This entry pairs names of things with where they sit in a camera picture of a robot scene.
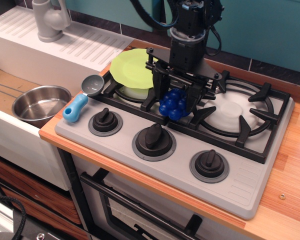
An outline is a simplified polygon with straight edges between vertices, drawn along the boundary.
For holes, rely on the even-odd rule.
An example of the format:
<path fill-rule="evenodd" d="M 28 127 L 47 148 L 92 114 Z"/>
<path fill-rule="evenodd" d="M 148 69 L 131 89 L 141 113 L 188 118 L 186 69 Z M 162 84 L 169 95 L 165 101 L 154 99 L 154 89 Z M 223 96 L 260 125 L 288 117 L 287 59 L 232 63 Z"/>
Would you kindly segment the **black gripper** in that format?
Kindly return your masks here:
<path fill-rule="evenodd" d="M 206 38 L 181 38 L 172 37 L 170 49 L 148 48 L 148 65 L 153 58 L 163 64 L 164 68 L 169 67 L 175 74 L 182 77 L 193 77 L 194 84 L 186 92 L 186 109 L 191 113 L 207 94 L 207 88 L 215 88 L 220 80 L 220 74 L 205 61 Z M 169 72 L 165 69 L 155 67 L 152 71 L 152 82 L 155 96 L 161 100 L 170 87 Z"/>

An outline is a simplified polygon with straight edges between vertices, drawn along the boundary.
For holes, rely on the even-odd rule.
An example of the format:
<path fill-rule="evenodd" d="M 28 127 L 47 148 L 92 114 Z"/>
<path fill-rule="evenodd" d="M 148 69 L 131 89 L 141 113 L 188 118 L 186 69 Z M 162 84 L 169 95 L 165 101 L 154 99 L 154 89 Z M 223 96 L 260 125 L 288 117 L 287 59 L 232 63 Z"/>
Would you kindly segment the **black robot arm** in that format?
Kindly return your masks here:
<path fill-rule="evenodd" d="M 216 89 L 221 74 L 205 61 L 207 41 L 212 32 L 220 40 L 214 25 L 225 9 L 218 0 L 170 0 L 172 22 L 163 24 L 152 18 L 138 0 L 131 1 L 141 19 L 154 29 L 170 32 L 169 49 L 148 48 L 147 68 L 152 71 L 155 96 L 162 99 L 171 80 L 189 81 L 186 112 L 193 112 L 208 93 Z"/>

